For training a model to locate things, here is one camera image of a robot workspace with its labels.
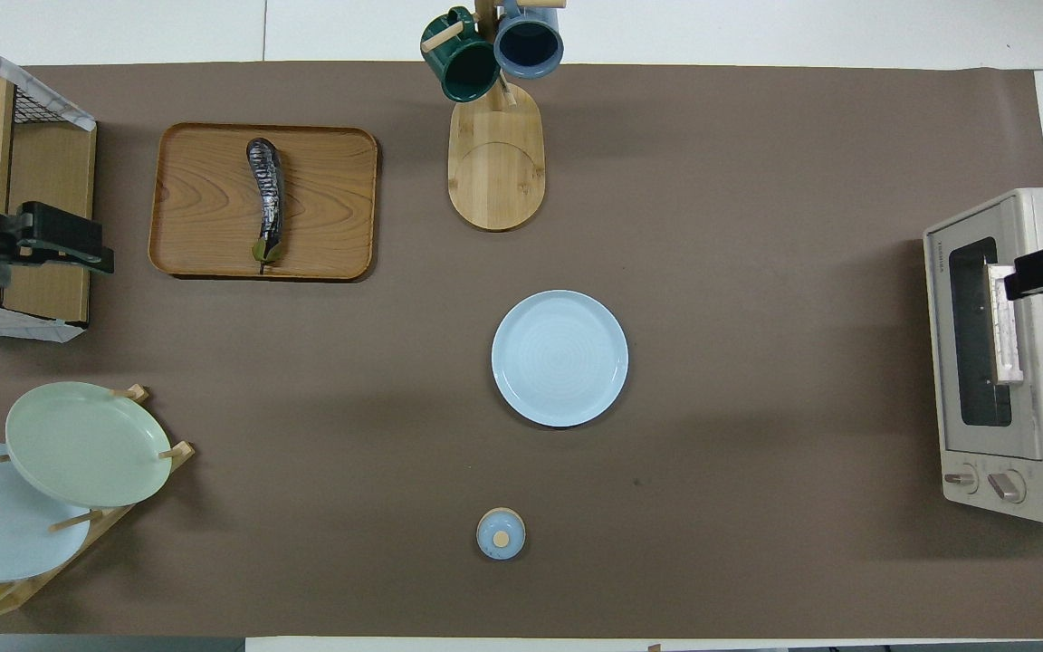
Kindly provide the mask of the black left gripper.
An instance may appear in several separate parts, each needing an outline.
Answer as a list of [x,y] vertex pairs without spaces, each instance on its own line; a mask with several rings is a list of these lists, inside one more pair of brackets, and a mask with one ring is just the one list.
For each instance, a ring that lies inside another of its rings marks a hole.
[[0,214],[0,288],[11,285],[17,265],[48,263],[111,275],[113,251],[100,224],[58,207],[28,201],[16,215]]

